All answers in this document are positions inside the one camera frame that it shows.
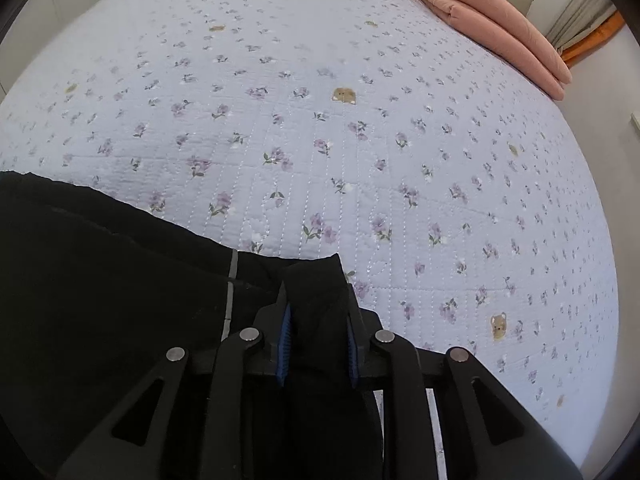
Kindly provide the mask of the black hooded jacket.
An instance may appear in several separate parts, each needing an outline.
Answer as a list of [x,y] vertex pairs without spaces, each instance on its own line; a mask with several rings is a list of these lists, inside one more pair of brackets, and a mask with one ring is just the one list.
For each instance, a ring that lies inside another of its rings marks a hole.
[[160,362],[188,352],[155,475],[201,470],[222,336],[291,304],[283,379],[244,382],[242,474],[376,479],[382,436],[355,384],[337,256],[235,252],[92,188],[1,177],[1,474],[44,479]]

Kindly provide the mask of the floral quilted bed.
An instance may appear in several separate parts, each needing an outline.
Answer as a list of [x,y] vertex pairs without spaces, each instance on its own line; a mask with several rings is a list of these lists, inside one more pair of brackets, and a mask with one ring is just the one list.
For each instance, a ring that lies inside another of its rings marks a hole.
[[562,113],[419,0],[101,0],[1,105],[1,166],[258,255],[468,347],[576,463],[613,376],[608,224]]

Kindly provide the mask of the folded pink blanket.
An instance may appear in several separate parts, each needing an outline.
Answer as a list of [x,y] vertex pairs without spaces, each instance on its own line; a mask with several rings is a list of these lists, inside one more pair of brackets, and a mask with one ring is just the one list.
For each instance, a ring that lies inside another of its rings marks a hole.
[[441,20],[519,70],[551,99],[564,99],[570,70],[508,0],[421,0]]

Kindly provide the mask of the orange curtain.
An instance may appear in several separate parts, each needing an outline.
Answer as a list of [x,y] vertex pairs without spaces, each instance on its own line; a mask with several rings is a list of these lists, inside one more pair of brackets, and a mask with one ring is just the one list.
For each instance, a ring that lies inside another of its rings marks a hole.
[[625,25],[612,0],[570,0],[547,39],[572,67],[607,44]]

